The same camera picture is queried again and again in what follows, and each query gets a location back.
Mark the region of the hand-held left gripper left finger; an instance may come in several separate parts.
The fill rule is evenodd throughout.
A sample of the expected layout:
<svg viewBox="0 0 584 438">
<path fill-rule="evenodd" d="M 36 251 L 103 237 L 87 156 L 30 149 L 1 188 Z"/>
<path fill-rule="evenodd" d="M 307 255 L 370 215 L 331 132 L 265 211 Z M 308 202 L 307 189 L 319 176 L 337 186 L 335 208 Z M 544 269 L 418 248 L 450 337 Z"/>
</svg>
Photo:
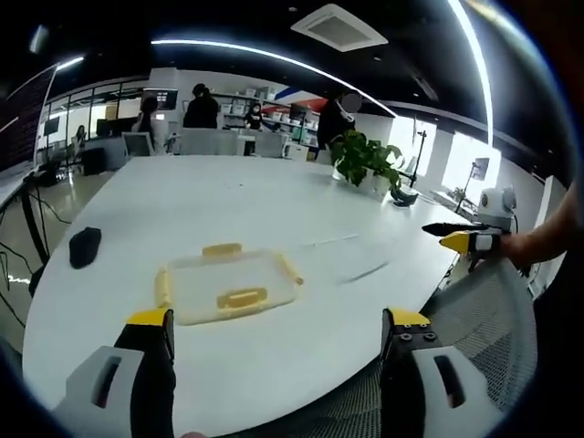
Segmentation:
<svg viewBox="0 0 584 438">
<path fill-rule="evenodd" d="M 174 322 L 169 308 L 138 312 L 66 380 L 53 410 L 74 437 L 173 437 Z"/>
</svg>

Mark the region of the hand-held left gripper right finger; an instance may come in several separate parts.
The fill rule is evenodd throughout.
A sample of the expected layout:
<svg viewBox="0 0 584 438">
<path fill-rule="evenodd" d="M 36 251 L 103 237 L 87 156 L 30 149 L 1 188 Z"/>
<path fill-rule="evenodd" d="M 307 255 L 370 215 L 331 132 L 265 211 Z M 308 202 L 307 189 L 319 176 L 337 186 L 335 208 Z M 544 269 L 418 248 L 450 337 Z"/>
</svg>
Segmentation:
<svg viewBox="0 0 584 438">
<path fill-rule="evenodd" d="M 385 308 L 382 437 L 486 437 L 502 420 L 484 374 L 420 313 Z"/>
</svg>

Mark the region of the person's right hand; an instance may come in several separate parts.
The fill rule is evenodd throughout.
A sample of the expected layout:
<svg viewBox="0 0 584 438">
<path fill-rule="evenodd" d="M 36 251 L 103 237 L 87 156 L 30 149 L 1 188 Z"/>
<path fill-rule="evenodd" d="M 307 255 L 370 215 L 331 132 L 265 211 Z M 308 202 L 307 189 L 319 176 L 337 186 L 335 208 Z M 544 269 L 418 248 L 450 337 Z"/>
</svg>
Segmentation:
<svg viewBox="0 0 584 438">
<path fill-rule="evenodd" d="M 523 277 L 528 277 L 530 274 L 533 261 L 530 260 L 530 255 L 527 251 L 527 238 L 523 235 L 493 235 L 489 249 L 475 251 L 470 254 L 471 265 L 469 266 L 469 271 L 472 271 L 480 261 L 494 257 L 509 259 Z"/>
</svg>

